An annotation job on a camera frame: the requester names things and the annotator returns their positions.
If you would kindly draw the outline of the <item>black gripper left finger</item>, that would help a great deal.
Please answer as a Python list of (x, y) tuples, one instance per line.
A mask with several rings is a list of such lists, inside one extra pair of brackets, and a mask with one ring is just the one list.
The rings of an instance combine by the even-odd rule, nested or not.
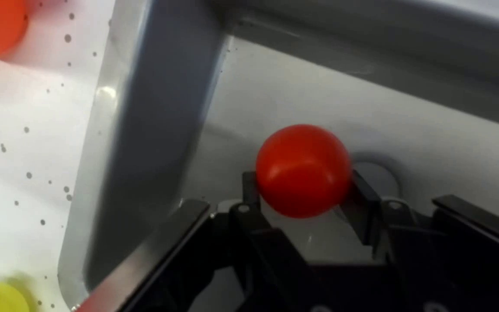
[(256, 173), (240, 173), (242, 199), (228, 211), (232, 256), (244, 299), (237, 312), (310, 312), (308, 268), (287, 240), (263, 216)]

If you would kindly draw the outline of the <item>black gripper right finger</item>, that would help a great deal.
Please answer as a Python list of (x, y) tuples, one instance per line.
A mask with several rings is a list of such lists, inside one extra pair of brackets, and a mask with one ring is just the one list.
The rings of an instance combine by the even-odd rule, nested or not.
[(434, 251), (431, 230), (400, 199), (382, 199), (353, 171), (339, 206), (358, 240), (396, 275), (408, 312), (452, 312), (452, 285)]

